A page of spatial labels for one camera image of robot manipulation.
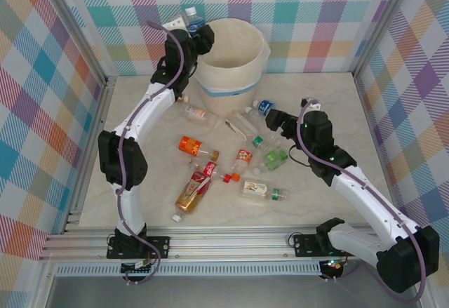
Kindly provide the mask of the clear bottle pale orange label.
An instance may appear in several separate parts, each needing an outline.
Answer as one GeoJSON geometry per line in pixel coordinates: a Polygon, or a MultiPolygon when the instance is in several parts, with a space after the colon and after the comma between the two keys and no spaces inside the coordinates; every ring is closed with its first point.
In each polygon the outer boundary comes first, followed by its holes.
{"type": "Polygon", "coordinates": [[[214,128],[218,121],[218,116],[215,114],[205,109],[185,103],[181,105],[181,114],[187,120],[209,128],[214,128]]]}

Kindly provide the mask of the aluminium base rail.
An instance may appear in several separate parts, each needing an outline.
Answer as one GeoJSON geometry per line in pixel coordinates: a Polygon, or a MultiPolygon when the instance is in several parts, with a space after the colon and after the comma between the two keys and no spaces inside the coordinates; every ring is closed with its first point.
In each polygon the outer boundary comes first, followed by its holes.
{"type": "MultiPolygon", "coordinates": [[[[41,262],[108,262],[107,238],[112,227],[70,227],[47,237],[41,262]]],[[[313,234],[315,227],[150,227],[150,236],[170,238],[166,262],[293,260],[287,238],[313,234]]]]}

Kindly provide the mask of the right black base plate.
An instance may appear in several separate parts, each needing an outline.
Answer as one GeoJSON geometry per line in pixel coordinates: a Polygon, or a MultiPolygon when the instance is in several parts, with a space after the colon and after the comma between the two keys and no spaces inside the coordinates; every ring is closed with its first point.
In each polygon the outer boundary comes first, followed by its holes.
{"type": "Polygon", "coordinates": [[[291,240],[295,257],[322,256],[322,251],[314,234],[294,234],[291,240]]]}

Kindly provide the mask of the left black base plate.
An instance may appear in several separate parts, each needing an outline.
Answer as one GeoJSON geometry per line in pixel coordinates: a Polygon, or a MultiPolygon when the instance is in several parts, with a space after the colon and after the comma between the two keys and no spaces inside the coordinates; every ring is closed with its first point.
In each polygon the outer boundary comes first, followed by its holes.
{"type": "MultiPolygon", "coordinates": [[[[157,249],[161,259],[168,257],[170,248],[169,236],[147,236],[146,240],[157,249]]],[[[132,236],[125,236],[125,242],[120,242],[115,236],[107,240],[107,259],[155,259],[156,252],[148,245],[136,241],[132,236]]]]}

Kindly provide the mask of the orange label bottle gold cap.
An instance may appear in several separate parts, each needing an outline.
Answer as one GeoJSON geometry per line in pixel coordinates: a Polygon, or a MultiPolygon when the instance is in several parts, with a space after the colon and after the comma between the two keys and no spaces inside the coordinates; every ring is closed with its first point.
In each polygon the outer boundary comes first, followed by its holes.
{"type": "Polygon", "coordinates": [[[196,140],[194,138],[183,136],[180,139],[178,149],[181,152],[189,154],[199,159],[208,159],[211,161],[217,161],[220,153],[218,150],[213,149],[210,145],[196,140]]]}

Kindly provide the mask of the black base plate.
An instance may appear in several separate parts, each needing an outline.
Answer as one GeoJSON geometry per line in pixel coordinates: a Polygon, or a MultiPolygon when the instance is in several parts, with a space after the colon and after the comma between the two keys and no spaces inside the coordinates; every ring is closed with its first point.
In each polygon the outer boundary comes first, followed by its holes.
{"type": "Polygon", "coordinates": [[[322,256],[322,251],[314,234],[294,234],[291,240],[295,257],[322,256]]]}
{"type": "MultiPolygon", "coordinates": [[[[161,259],[168,257],[170,248],[169,236],[147,236],[146,240],[157,249],[161,259]]],[[[132,236],[125,236],[125,242],[120,242],[115,236],[107,240],[107,259],[155,259],[156,252],[148,245],[136,241],[132,236]]]]}

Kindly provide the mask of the aluminium frame post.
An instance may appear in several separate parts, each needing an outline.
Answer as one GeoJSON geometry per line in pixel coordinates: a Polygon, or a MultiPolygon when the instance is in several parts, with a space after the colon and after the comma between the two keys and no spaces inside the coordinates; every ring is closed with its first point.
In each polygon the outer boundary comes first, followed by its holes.
{"type": "Polygon", "coordinates": [[[357,49],[350,66],[348,66],[348,71],[351,72],[355,81],[368,66],[375,49],[395,18],[402,2],[403,0],[373,0],[369,5],[366,28],[356,39],[357,49]]]}
{"type": "Polygon", "coordinates": [[[65,25],[68,33],[73,38],[75,44],[88,66],[92,70],[96,79],[98,79],[104,87],[113,88],[116,83],[116,76],[108,75],[101,67],[100,61],[94,54],[93,49],[85,38],[72,10],[65,0],[50,0],[53,4],[61,21],[65,25]]]}

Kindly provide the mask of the aluminium side rail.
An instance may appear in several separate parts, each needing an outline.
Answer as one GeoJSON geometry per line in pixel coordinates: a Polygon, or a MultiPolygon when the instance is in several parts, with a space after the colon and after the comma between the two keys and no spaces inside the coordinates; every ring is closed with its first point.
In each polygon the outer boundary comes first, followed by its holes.
{"type": "Polygon", "coordinates": [[[114,87],[116,85],[117,76],[110,76],[106,80],[105,86],[100,92],[98,106],[95,111],[95,117],[91,123],[91,129],[86,142],[85,151],[80,161],[80,171],[76,177],[74,190],[70,197],[70,202],[65,211],[62,224],[60,225],[59,234],[65,233],[65,228],[69,224],[71,216],[80,217],[85,203],[88,186],[91,181],[91,174],[95,165],[98,152],[98,136],[105,126],[105,120],[112,101],[114,87]]]}
{"type": "Polygon", "coordinates": [[[399,208],[398,201],[394,194],[393,184],[391,183],[390,174],[389,174],[389,171],[386,166],[385,159],[387,157],[387,154],[386,154],[385,150],[382,148],[382,145],[379,143],[376,132],[375,132],[375,116],[373,114],[372,109],[370,108],[370,103],[366,102],[366,99],[365,99],[366,90],[364,88],[363,81],[360,78],[358,78],[355,74],[352,74],[352,79],[354,80],[354,84],[355,84],[355,87],[356,87],[356,90],[358,93],[358,97],[361,101],[363,112],[366,116],[370,135],[373,139],[376,155],[377,155],[378,161],[380,162],[380,167],[382,169],[382,176],[383,176],[384,183],[388,190],[388,192],[386,192],[386,195],[388,196],[388,198],[392,202],[392,204],[394,206],[396,206],[397,208],[399,208]]]}

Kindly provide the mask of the green label plastic bottle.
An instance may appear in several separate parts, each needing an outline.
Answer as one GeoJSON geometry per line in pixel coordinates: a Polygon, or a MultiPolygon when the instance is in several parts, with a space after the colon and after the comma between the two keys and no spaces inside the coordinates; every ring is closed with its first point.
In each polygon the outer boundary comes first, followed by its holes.
{"type": "Polygon", "coordinates": [[[288,160],[287,152],[278,147],[262,155],[259,163],[253,168],[255,175],[261,175],[276,170],[288,160]]]}

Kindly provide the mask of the red label bottle orange cap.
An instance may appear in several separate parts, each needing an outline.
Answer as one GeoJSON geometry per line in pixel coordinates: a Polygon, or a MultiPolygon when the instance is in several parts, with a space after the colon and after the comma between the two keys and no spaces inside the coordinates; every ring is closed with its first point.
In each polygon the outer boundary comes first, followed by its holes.
{"type": "Polygon", "coordinates": [[[238,182],[241,179],[241,176],[245,173],[249,163],[253,158],[253,154],[246,150],[240,149],[236,158],[232,164],[232,180],[238,182]]]}

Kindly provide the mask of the clear bottle white cap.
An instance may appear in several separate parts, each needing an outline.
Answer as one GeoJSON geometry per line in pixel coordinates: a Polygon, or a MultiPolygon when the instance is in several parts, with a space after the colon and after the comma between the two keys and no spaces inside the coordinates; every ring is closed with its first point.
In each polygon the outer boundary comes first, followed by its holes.
{"type": "Polygon", "coordinates": [[[254,125],[259,130],[265,129],[267,127],[265,118],[256,109],[252,107],[246,107],[245,117],[247,120],[254,125]]]}

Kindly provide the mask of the crushed clear bottle tan label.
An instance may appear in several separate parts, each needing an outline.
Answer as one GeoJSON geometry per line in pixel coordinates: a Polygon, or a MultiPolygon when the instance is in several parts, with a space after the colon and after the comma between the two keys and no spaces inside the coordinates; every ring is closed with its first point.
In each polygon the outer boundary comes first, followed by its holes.
{"type": "Polygon", "coordinates": [[[238,111],[233,111],[226,116],[225,124],[244,140],[257,134],[256,127],[238,111]]]}

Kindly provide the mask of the white label bottle green cap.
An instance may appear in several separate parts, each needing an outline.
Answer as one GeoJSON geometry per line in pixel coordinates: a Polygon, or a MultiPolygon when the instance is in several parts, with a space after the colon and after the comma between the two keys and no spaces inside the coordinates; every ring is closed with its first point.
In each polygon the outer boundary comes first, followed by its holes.
{"type": "Polygon", "coordinates": [[[285,201],[288,190],[268,182],[244,180],[240,196],[254,201],[285,201]]]}

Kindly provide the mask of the small circuit board with led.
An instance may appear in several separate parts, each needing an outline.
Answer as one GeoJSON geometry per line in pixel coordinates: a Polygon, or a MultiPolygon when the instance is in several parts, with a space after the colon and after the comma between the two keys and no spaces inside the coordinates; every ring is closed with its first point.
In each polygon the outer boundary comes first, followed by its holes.
{"type": "Polygon", "coordinates": [[[333,272],[343,270],[346,262],[344,260],[330,259],[320,262],[322,272],[333,272]]]}

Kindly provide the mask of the amber tea bottle white cap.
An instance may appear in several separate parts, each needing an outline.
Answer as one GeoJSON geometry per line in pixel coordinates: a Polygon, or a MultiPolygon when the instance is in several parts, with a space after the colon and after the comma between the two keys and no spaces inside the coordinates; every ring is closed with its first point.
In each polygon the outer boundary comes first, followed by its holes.
{"type": "Polygon", "coordinates": [[[176,223],[192,214],[210,187],[210,177],[202,172],[194,172],[175,202],[172,220],[176,223]]]}

